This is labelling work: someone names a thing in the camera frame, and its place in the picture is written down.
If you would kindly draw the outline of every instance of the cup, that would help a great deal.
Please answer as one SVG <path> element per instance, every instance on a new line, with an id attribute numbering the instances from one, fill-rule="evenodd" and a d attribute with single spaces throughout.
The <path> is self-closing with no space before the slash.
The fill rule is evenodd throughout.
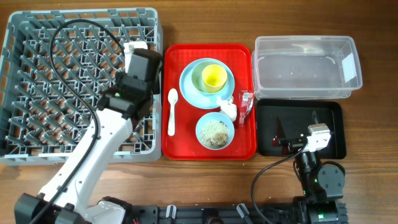
<path id="1" fill-rule="evenodd" d="M 208 65 L 201 74 L 205 88 L 209 93 L 220 91 L 224 87 L 227 77 L 226 70 L 221 65 Z"/>

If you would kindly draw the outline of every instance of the rice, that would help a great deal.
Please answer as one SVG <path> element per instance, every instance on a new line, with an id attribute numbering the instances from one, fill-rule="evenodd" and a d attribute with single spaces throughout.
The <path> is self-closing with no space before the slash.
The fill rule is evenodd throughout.
<path id="1" fill-rule="evenodd" d="M 209 121 L 200 131 L 202 143 L 209 148 L 223 147 L 228 139 L 228 128 L 221 121 Z"/>

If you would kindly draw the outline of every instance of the candy wrapper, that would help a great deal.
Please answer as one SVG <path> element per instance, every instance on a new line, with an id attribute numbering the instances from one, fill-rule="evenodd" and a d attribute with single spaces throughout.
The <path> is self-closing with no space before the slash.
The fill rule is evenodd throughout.
<path id="1" fill-rule="evenodd" d="M 239 92 L 239 114 L 238 114 L 238 127 L 243 127 L 244 119 L 250 113 L 253 107 L 254 92 L 248 90 L 241 90 Z"/>

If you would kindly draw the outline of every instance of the wooden table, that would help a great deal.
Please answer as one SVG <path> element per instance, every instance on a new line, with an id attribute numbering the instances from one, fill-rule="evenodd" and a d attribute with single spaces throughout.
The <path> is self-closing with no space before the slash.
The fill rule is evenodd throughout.
<path id="1" fill-rule="evenodd" d="M 356 44 L 363 87 L 343 100 L 347 156 L 342 202 L 350 223 L 398 223 L 398 2 L 397 1 L 109 1 L 3 0 L 0 37 L 14 11 L 154 7 L 165 49 L 176 43 L 238 42 L 254 50 L 262 35 L 349 35 Z M 90 203 L 104 196 L 133 205 L 251 203 L 253 177 L 278 157 L 241 162 L 111 164 Z M 35 195 L 61 165 L 0 165 L 0 223 L 14 223 L 23 192 Z M 257 183 L 258 202 L 290 202 L 302 188 L 286 162 Z"/>

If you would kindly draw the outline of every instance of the black tray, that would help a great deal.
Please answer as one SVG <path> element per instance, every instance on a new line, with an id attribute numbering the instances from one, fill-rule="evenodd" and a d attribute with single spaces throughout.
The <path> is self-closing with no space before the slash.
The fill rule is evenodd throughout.
<path id="1" fill-rule="evenodd" d="M 337 102 L 312 100 L 259 100 L 257 103 L 257 150 L 263 156 L 282 156 L 281 147 L 272 147 L 279 118 L 286 138 L 298 138 L 315 124 L 315 111 L 319 122 L 326 123 L 331 138 L 326 148 L 319 151 L 322 159 L 343 159 L 346 156 L 343 112 Z"/>

